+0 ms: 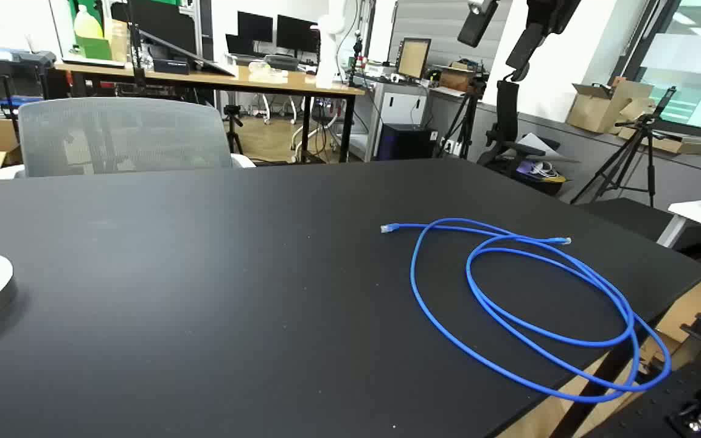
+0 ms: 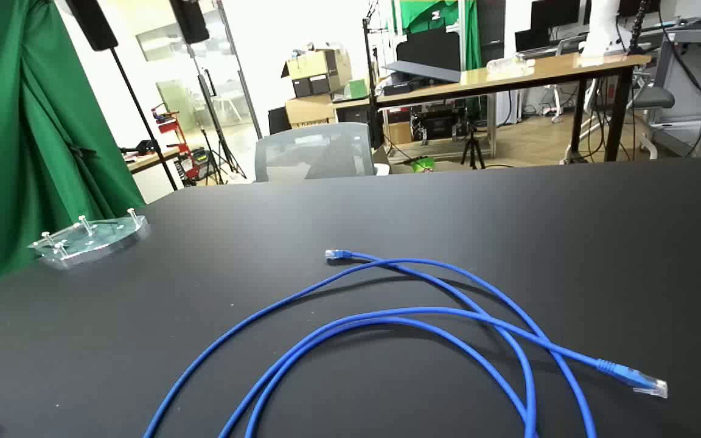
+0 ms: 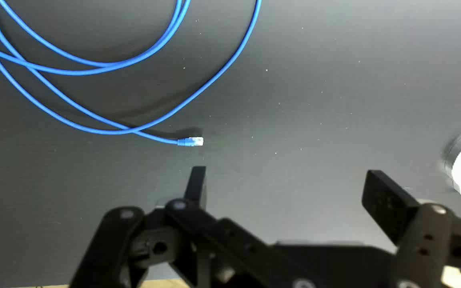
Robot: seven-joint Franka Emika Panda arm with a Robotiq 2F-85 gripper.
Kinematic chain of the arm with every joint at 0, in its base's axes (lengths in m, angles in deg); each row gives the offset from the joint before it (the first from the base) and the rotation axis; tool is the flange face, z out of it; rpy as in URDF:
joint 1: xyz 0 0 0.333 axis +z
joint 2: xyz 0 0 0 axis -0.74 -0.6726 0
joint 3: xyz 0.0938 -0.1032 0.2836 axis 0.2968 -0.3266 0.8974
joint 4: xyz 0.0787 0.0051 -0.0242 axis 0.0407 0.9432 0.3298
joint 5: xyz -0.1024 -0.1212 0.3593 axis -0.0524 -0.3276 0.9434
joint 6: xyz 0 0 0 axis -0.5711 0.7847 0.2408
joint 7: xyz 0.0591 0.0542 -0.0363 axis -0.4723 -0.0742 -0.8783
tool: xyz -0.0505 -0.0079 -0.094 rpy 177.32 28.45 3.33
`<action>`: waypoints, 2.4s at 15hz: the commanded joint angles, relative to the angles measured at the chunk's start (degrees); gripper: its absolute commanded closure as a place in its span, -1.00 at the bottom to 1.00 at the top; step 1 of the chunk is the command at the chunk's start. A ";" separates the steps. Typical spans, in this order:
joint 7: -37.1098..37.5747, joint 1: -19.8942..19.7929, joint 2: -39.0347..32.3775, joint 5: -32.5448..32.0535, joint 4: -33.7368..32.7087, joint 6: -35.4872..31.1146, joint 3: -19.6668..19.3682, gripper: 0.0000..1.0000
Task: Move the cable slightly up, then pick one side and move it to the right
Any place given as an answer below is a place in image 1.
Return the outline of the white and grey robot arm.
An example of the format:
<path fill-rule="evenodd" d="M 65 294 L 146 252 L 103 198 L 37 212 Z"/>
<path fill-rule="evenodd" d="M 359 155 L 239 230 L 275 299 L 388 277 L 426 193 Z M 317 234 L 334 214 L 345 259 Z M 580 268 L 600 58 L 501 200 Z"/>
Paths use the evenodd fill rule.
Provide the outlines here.
<path fill-rule="evenodd" d="M 525 27 L 511 49 L 506 66 L 525 68 L 536 49 L 551 38 L 563 34 L 583 0 L 525 0 Z M 484 38 L 500 0 L 468 0 L 468 18 L 459 33 L 459 43 L 477 46 Z"/>

